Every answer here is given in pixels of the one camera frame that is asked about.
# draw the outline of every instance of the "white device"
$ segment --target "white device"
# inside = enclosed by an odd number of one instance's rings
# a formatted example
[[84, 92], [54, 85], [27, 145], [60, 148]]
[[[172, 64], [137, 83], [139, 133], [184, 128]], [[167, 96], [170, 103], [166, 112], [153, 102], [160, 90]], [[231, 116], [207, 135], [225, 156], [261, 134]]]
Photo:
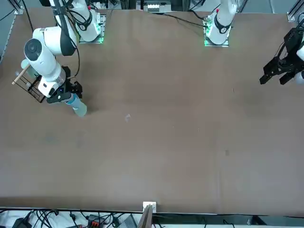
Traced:
[[211, 14], [212, 25], [207, 37], [212, 43], [223, 44], [229, 36], [231, 22], [237, 12], [237, 4], [235, 0], [221, 0], [218, 12]]
[[[65, 0], [49, 0], [58, 26], [37, 28], [24, 47], [24, 54], [30, 65], [42, 75], [38, 90], [46, 97], [52, 94], [66, 80], [66, 73], [56, 61], [56, 55], [71, 56], [75, 52], [77, 39], [66, 15]], [[87, 8], [85, 0], [72, 0], [71, 14], [76, 18], [80, 36], [87, 42], [100, 35], [97, 13]]]

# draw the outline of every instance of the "wooden tabletop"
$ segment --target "wooden tabletop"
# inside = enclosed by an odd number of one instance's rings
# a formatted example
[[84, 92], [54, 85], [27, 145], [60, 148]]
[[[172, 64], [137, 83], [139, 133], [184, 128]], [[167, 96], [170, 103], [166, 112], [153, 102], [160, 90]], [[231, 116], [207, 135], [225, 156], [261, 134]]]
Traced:
[[[54, 26], [48, 8], [30, 15]], [[108, 12], [104, 44], [79, 45], [79, 118], [11, 85], [32, 34], [17, 16], [0, 66], [0, 205], [303, 215], [304, 87], [259, 84], [292, 25], [241, 14], [233, 26], [230, 47], [212, 48], [174, 18]], [[57, 59], [76, 71], [76, 54]]]

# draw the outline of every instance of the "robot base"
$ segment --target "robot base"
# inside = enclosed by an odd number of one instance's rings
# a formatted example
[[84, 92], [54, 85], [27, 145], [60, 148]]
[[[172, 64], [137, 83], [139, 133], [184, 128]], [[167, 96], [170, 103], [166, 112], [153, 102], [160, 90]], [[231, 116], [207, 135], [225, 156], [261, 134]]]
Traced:
[[81, 37], [80, 37], [80, 40], [79, 40], [79, 43], [80, 44], [102, 44], [104, 42], [104, 37], [105, 37], [105, 20], [106, 20], [106, 15], [105, 14], [100, 14], [100, 13], [97, 13], [97, 23], [98, 23], [98, 28], [97, 30], [100, 30], [100, 35], [98, 35], [98, 37], [96, 37], [96, 39], [94, 39], [93, 41], [91, 42], [87, 42], [85, 40], [83, 40]]
[[[203, 20], [203, 25], [207, 25], [209, 28], [212, 25], [212, 18], [211, 15], [208, 15], [204, 20]], [[209, 31], [209, 28], [204, 28], [204, 46], [205, 47], [229, 47], [229, 40], [228, 38], [223, 44], [214, 44], [211, 42], [211, 40], [207, 37], [207, 33]]]

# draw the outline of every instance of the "light blue bottle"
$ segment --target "light blue bottle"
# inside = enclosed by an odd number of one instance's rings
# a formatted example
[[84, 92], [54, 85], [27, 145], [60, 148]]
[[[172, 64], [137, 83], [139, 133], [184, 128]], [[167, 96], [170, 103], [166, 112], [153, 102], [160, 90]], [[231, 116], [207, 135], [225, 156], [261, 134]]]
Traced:
[[79, 97], [76, 94], [72, 94], [71, 98], [66, 101], [66, 104], [73, 107], [74, 112], [80, 116], [83, 117], [86, 114], [87, 107], [84, 103], [81, 102]]

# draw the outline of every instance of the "small debris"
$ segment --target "small debris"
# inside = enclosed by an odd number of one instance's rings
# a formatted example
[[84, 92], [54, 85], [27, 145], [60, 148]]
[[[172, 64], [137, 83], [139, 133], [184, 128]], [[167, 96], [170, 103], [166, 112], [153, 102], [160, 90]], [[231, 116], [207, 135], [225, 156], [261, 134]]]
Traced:
[[124, 120], [125, 120], [126, 122], [129, 122], [130, 118], [131, 118], [131, 115], [128, 114], [128, 115], [126, 115], [126, 116], [124, 117]]

